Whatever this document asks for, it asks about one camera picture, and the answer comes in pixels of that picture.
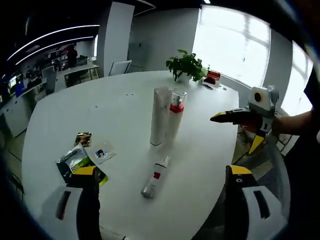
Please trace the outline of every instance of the red object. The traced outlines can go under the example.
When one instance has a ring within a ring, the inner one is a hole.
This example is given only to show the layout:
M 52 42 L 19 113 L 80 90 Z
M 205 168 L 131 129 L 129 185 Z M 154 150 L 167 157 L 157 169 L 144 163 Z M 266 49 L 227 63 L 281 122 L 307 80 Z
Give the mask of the red object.
M 161 175 L 160 172 L 155 171 L 155 172 L 153 173 L 153 176 L 152 176 L 152 177 L 153 177 L 154 179 L 159 179 L 159 178 L 160 178 L 160 175 Z
M 170 111 L 173 113 L 180 113 L 184 110 L 185 106 L 183 104 L 181 104 L 180 106 L 175 106 L 171 103 L 170 105 Z
M 207 78 L 211 78 L 213 79 L 214 81 L 219 81 L 220 77 L 221 77 L 221 74 L 220 72 L 216 72 L 216 71 L 208 71 L 208 73 L 206 74 L 206 77 Z

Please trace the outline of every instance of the potted plant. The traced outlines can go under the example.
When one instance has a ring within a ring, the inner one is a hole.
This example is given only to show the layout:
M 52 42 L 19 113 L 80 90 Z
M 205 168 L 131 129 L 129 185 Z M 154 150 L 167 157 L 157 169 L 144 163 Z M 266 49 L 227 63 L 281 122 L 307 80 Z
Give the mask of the potted plant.
M 182 57 L 170 57 L 165 62 L 166 67 L 173 74 L 174 81 L 188 83 L 192 78 L 193 81 L 198 81 L 205 76 L 202 69 L 202 60 L 196 59 L 196 54 L 188 54 L 187 51 L 178 49 L 178 52 L 183 54 Z

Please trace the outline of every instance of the white tube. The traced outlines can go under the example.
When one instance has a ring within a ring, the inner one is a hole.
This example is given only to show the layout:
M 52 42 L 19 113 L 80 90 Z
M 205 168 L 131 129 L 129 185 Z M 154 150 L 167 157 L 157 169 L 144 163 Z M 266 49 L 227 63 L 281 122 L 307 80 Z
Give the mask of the white tube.
M 166 137 L 172 91 L 168 87 L 154 89 L 150 143 L 159 146 Z

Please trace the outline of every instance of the ceiling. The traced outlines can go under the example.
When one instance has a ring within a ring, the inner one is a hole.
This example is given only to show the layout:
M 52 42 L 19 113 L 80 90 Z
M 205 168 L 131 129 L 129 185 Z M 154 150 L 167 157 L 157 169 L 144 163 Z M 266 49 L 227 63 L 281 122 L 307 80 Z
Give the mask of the ceiling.
M 200 8 L 202 0 L 117 0 L 135 6 L 134 15 L 150 14 L 177 8 Z M 2 8 L 0 16 L 2 48 L 0 54 L 0 75 L 13 72 L 15 63 L 29 53 L 26 51 L 39 45 L 48 45 L 81 37 L 95 36 L 98 27 L 84 27 L 59 32 L 44 37 L 14 55 L 17 49 L 30 41 L 53 31 L 81 25 L 98 25 L 104 10 L 111 4 L 110 0 L 93 0 L 90 4 L 79 4 L 74 1 L 50 2 L 22 1 L 17 4 L 11 1 Z M 300 32 L 293 22 L 282 12 L 273 0 L 211 0 L 212 5 L 231 8 L 256 16 L 268 23 L 289 40 L 302 44 Z

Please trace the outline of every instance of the green leaves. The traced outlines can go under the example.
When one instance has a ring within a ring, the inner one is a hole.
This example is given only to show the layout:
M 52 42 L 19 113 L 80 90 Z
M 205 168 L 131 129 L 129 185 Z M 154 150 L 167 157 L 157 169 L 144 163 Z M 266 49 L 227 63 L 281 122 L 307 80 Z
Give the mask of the green leaves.
M 188 54 L 188 52 L 186 50 L 183 49 L 178 49 L 178 52 L 181 54 Z
M 182 73 L 186 73 L 188 76 L 192 76 L 194 81 L 200 80 L 205 76 L 202 70 L 202 60 L 196 59 L 196 54 L 188 54 L 187 51 L 183 49 L 178 49 L 178 52 L 183 54 L 183 57 L 170 57 L 169 60 L 165 62 L 166 67 L 172 72 L 174 80 L 181 76 Z

